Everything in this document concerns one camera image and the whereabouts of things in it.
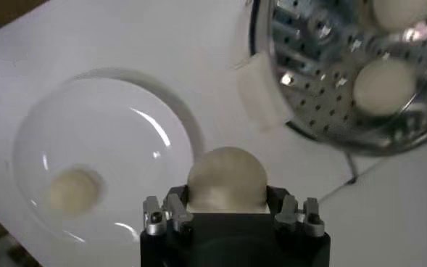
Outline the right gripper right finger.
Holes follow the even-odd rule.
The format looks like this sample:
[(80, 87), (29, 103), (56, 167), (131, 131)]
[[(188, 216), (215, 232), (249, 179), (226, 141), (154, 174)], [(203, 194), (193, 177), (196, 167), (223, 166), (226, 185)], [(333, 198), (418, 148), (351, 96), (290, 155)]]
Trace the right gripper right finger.
[(303, 233), (309, 237), (325, 235), (325, 222), (320, 217), (316, 198), (307, 198), (300, 209), (296, 197), (286, 189), (267, 186), (267, 205), (277, 231), (286, 234)]

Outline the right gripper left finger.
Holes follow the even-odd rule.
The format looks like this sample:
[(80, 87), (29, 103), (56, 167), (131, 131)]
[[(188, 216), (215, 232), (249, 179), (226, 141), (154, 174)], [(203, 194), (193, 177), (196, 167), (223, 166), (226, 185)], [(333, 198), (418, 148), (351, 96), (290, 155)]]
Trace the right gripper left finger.
[(188, 187), (176, 186), (170, 188), (162, 205), (156, 196), (148, 196), (143, 202), (144, 231), (149, 236), (162, 236), (168, 232), (168, 222), (171, 228), (181, 236), (192, 232), (191, 222), (194, 215), (187, 210)]

